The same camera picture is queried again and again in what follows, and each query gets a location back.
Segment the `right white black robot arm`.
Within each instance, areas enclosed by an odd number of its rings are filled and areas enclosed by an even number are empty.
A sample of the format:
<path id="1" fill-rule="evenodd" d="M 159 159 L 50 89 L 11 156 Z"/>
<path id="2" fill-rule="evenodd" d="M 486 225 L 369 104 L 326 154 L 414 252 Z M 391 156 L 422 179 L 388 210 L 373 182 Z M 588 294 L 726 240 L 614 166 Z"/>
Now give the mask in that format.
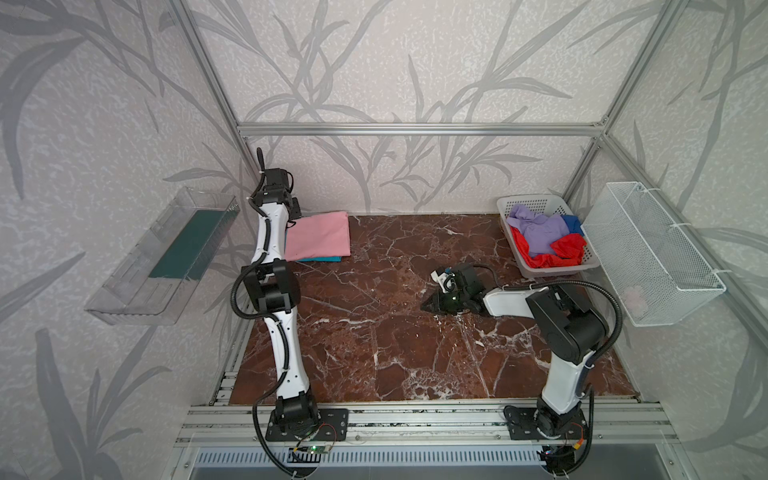
<path id="1" fill-rule="evenodd" d="M 436 288 L 422 302 L 422 310 L 443 316 L 469 312 L 532 319 L 550 349 L 547 381 L 533 412 L 504 408 L 512 430 L 558 439 L 581 421 L 586 378 L 623 328 L 614 295 L 583 280 L 503 286 L 493 269 L 480 263 L 438 269 L 430 277 Z"/>

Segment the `pink t-shirt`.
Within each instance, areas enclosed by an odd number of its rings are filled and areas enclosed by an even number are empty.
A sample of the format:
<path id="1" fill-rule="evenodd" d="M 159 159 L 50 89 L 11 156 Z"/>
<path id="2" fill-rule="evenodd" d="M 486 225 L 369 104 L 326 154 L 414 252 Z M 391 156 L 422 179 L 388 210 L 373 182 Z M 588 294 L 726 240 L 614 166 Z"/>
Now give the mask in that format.
<path id="1" fill-rule="evenodd" d="M 349 215 L 346 212 L 329 212 L 300 218 L 287 230 L 287 261 L 350 255 L 351 236 Z"/>

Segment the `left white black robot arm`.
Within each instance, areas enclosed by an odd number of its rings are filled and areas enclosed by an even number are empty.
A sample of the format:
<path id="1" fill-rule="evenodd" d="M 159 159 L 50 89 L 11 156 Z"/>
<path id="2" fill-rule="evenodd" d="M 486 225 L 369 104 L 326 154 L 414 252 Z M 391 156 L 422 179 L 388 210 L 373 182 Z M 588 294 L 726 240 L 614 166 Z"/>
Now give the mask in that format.
<path id="1" fill-rule="evenodd" d="M 300 286 L 286 256 L 289 225 L 300 218 L 301 210 L 287 170 L 260 170 L 259 183 L 248 199 L 259 221 L 256 248 L 236 279 L 231 304 L 241 318 L 266 324 L 277 374 L 270 390 L 275 397 L 270 421 L 283 434 L 299 435 L 320 424 L 298 339 Z"/>

